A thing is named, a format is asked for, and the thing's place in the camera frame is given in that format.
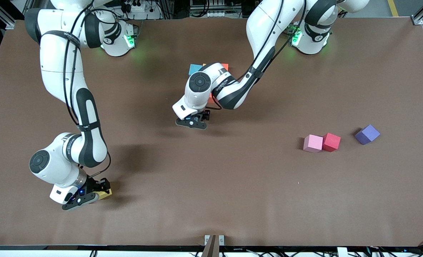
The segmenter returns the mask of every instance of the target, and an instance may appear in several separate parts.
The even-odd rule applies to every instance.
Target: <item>pink cube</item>
[[[323,148],[323,138],[315,135],[308,135],[303,142],[304,151],[318,153]]]

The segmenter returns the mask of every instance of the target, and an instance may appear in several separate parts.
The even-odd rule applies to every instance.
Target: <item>brown paper sheet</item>
[[[0,47],[0,245],[195,245],[205,234],[228,245],[417,245],[423,29],[409,18],[339,19],[333,31],[317,55],[285,49],[205,131],[177,127],[171,106],[191,63],[247,69],[245,20],[146,21],[123,57],[84,49],[113,157],[100,177],[114,195],[65,212],[28,162],[78,131],[45,90],[39,46],[19,21]],[[353,134],[367,124],[381,136],[363,146]],[[328,132],[342,137],[337,152],[301,150],[303,137]]]

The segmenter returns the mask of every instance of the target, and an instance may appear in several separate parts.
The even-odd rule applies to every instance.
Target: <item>cube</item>
[[[227,71],[229,71],[229,64],[221,64]]]
[[[202,68],[200,65],[191,64],[189,65],[189,76],[191,76],[193,73],[197,72]]]
[[[355,138],[363,145],[367,145],[368,143],[372,142],[376,138],[380,136],[380,132],[376,130],[372,125],[368,125],[367,127],[360,130],[356,135]]]
[[[215,101],[213,101],[213,97],[212,97],[212,93],[210,93],[210,96],[208,97],[208,101],[209,104],[214,104]]]
[[[303,150],[311,153],[318,153],[323,148],[323,138],[315,135],[308,135],[303,142]]]
[[[323,136],[323,150],[333,152],[339,149],[340,137],[331,133]]]

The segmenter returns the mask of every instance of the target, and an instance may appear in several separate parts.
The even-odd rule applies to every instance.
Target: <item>blue cube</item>
[[[189,76],[191,76],[194,72],[197,72],[200,70],[200,68],[202,68],[202,65],[190,65],[189,66]]]
[[[367,145],[368,143],[372,142],[376,138],[380,136],[380,132],[376,130],[372,125],[368,125],[367,127],[360,130],[356,135],[355,138],[363,145]]]

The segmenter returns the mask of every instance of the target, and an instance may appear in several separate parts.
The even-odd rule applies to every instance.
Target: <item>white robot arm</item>
[[[291,41],[303,54],[316,54],[327,44],[330,30],[339,14],[338,7],[355,13],[362,10],[369,0],[307,0],[307,15],[299,21],[299,30]]]
[[[368,0],[345,0],[348,2],[368,2]],[[241,81],[237,81],[220,63],[205,65],[193,73],[186,83],[184,96],[172,108],[178,116],[179,126],[205,129],[204,119],[210,112],[205,110],[210,93],[224,109],[236,109],[245,100],[252,86],[259,81],[264,71],[272,62],[275,54],[275,42],[297,13],[304,6],[302,24],[308,21],[318,27],[327,27],[327,33],[337,18],[336,0],[263,0],[253,11],[246,23],[247,37],[253,50],[254,60]],[[313,36],[319,39],[309,49],[321,50],[324,36]]]
[[[45,88],[70,108],[70,116],[76,117],[74,122],[81,133],[58,135],[32,156],[30,170],[54,184],[51,199],[63,204],[64,210],[72,210],[111,194],[107,179],[96,181],[79,167],[95,167],[109,155],[95,100],[84,80],[80,49],[105,44],[110,55],[124,54],[131,47],[124,38],[128,30],[124,34],[122,28],[131,25],[115,20],[111,12],[88,10],[94,3],[91,1],[52,3],[62,10],[30,9],[25,17],[26,29],[40,44]]]

